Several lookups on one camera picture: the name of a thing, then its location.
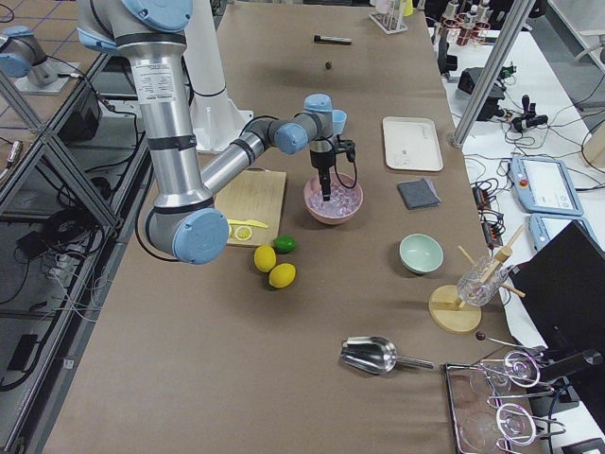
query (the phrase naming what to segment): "gray floor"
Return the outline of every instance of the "gray floor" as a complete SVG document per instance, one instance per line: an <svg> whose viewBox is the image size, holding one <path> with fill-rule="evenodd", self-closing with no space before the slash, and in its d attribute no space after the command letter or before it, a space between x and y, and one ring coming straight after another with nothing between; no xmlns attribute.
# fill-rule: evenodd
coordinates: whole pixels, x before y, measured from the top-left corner
<svg viewBox="0 0 605 454"><path fill-rule="evenodd" d="M603 78L603 72L590 57L575 62L574 58L583 47L557 13L550 9L545 16L527 23L533 27L531 35L572 101L582 101L589 96ZM605 120L605 80L578 108L588 129Z"/></svg>

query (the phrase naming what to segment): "black screen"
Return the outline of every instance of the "black screen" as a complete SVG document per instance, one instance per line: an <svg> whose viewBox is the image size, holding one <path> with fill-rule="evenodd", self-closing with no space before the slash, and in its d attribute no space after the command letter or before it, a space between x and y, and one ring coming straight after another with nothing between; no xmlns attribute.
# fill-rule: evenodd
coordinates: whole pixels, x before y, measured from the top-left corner
<svg viewBox="0 0 605 454"><path fill-rule="evenodd" d="M605 253L580 224L567 225L511 278L549 350L605 355ZM605 431L605 365L568 378Z"/></svg>

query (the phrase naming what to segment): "yellow knife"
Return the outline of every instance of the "yellow knife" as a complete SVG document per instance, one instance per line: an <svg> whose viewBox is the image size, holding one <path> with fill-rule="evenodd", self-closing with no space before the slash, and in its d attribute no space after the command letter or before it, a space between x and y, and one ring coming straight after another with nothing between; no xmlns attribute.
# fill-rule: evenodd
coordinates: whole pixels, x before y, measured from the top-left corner
<svg viewBox="0 0 605 454"><path fill-rule="evenodd" d="M260 227L261 229L268 229L268 225L265 222L261 222L260 220L254 219L246 219L246 220L237 220L237 219L227 219L227 222L231 225L250 225L250 227Z"/></svg>

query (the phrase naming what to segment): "cutting board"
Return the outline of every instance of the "cutting board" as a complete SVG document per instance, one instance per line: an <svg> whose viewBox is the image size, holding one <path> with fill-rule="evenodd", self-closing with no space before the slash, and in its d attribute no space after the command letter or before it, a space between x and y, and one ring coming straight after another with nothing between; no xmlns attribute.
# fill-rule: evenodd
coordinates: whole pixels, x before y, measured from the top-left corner
<svg viewBox="0 0 605 454"><path fill-rule="evenodd" d="M215 207L227 219L254 219L265 222L267 229L251 227L248 241L235 239L227 244L256 247L271 244L279 234L282 204L284 203L285 172L244 170L216 194ZM233 232L238 226L232 226Z"/></svg>

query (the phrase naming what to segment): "blue and white device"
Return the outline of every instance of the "blue and white device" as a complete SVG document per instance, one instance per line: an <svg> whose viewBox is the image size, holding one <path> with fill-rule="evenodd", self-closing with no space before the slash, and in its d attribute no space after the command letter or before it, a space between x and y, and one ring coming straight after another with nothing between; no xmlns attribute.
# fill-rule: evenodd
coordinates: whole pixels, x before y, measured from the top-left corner
<svg viewBox="0 0 605 454"><path fill-rule="evenodd" d="M560 160L515 156L510 161L510 178L529 213L576 217L584 214L567 167Z"/></svg>
<svg viewBox="0 0 605 454"><path fill-rule="evenodd" d="M533 213L529 217L529 232L533 237L533 244L536 251L541 250L548 242L557 236L567 224L576 220L579 222L588 235L595 241L596 236L588 222L588 219L581 216L547 215L543 213Z"/></svg>

